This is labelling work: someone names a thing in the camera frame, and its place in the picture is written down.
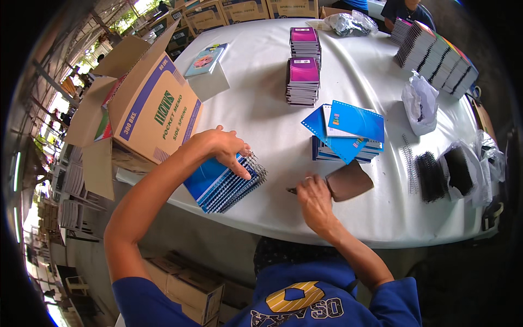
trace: plastic bag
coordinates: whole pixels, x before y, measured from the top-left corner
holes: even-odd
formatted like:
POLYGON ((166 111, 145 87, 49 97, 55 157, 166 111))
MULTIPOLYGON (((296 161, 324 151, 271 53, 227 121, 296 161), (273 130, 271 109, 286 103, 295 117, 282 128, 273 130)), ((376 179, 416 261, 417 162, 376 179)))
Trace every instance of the plastic bag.
POLYGON ((439 91, 416 71, 412 72, 414 75, 405 83, 401 92, 401 100, 412 131, 417 136, 421 136, 436 129, 436 112, 438 111, 436 97, 439 91))
POLYGON ((492 184, 490 181, 489 170, 488 168, 485 169, 485 166, 480 163, 472 148, 465 142, 462 140, 452 142, 451 145, 439 156, 438 161, 441 164, 441 169, 443 169, 443 174, 447 180, 447 187, 452 201, 464 198, 465 202, 471 201, 472 208, 486 206, 492 201, 492 184), (445 154, 457 147, 460 147, 463 150, 463 155, 467 162, 467 169, 473 185, 470 192, 466 195, 463 195, 456 187, 450 185, 450 173, 445 159, 445 154))
POLYGON ((367 36, 378 32, 378 25, 369 16, 353 10, 352 15, 339 13, 325 17, 324 22, 339 36, 367 36))
POLYGON ((490 178, 493 182, 505 181, 505 154, 499 150, 496 142, 485 131, 476 132, 474 151, 481 162, 485 161, 490 169, 490 178))

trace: clear plastic sheet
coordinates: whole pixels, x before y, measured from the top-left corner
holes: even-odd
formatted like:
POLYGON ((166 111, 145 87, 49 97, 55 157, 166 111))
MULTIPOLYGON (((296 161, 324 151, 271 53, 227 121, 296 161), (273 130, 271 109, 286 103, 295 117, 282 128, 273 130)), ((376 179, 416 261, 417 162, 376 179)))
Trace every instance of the clear plastic sheet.
POLYGON ((505 181, 505 154, 499 150, 490 135, 481 129, 476 133, 474 152, 481 162, 488 162, 490 178, 493 182, 505 181))
POLYGON ((343 37, 367 36, 378 32, 378 25, 369 16, 353 10, 352 15, 340 13, 325 17, 325 23, 343 37))

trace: stack of notebooks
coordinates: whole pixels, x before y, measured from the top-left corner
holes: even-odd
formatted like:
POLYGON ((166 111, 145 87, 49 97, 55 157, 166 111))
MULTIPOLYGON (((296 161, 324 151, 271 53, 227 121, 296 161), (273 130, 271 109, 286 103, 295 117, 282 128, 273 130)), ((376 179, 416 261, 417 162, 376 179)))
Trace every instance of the stack of notebooks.
POLYGON ((287 61, 287 103, 295 107, 313 107, 318 100, 320 70, 313 57, 289 58, 287 61))
POLYGON ((374 110, 333 101, 301 123, 314 134, 312 160, 370 163, 383 152, 384 120, 374 110))
POLYGON ((291 27, 291 57, 313 57, 319 69, 322 66, 322 47, 317 31, 312 27, 291 27))
POLYGON ((419 21, 412 24, 394 58, 401 68, 416 70, 434 88, 457 98, 479 74, 463 52, 419 21))
POLYGON ((256 157, 236 155, 236 160, 251 174, 250 180, 236 176, 215 158, 204 162, 184 185, 205 213, 224 213, 260 186, 267 171, 256 163, 256 157))
POLYGON ((401 45, 405 38, 407 37, 408 30, 411 28, 412 24, 405 19, 401 19, 400 17, 396 17, 396 21, 394 22, 394 29, 392 29, 391 33, 391 41, 401 45))

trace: concrete floor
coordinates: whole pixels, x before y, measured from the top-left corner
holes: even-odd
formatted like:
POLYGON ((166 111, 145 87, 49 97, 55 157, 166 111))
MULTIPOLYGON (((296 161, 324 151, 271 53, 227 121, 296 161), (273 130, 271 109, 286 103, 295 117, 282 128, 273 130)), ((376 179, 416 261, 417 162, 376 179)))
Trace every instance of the concrete floor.
MULTIPOLYGON (((109 218, 130 185, 114 182, 116 201, 107 201, 107 212, 86 210, 95 223, 94 234, 102 236, 109 218)), ((177 250, 187 258, 217 270, 246 285, 255 285, 252 258, 258 235, 237 230, 166 204, 139 243, 142 256, 164 255, 177 250)), ((112 295, 103 242, 68 240, 74 248, 74 262, 79 274, 89 284, 89 293, 106 314, 107 325, 114 325, 119 310, 112 295)), ((413 264, 426 256, 426 248, 376 250, 395 278, 402 278, 413 264)), ((360 285, 358 301, 368 306, 371 294, 360 285)))

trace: white plastic bag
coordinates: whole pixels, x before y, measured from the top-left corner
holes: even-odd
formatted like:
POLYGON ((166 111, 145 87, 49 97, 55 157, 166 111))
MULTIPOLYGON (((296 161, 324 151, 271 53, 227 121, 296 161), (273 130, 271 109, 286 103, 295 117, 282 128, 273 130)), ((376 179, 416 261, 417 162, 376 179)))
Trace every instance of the white plastic bag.
POLYGON ((472 148, 465 144, 465 142, 462 140, 452 142, 451 145, 439 156, 438 161, 441 164, 441 169, 443 170, 443 174, 447 180, 450 200, 456 201, 464 198, 465 202, 471 201, 472 208, 486 206, 492 201, 492 184, 490 181, 488 165, 485 166, 484 162, 481 163, 472 148), (461 194, 456 187, 450 186, 450 173, 447 161, 445 160, 445 154, 457 147, 461 147, 463 150, 470 179, 472 181, 472 189, 467 195, 461 194))
POLYGON ((401 92, 401 100, 412 131, 417 136, 421 136, 436 129, 436 112, 438 111, 436 97, 439 91, 416 71, 412 72, 414 75, 405 83, 401 92))
POLYGON ((357 10, 325 17, 323 21, 339 36, 367 36, 378 32, 378 25, 369 16, 357 10))

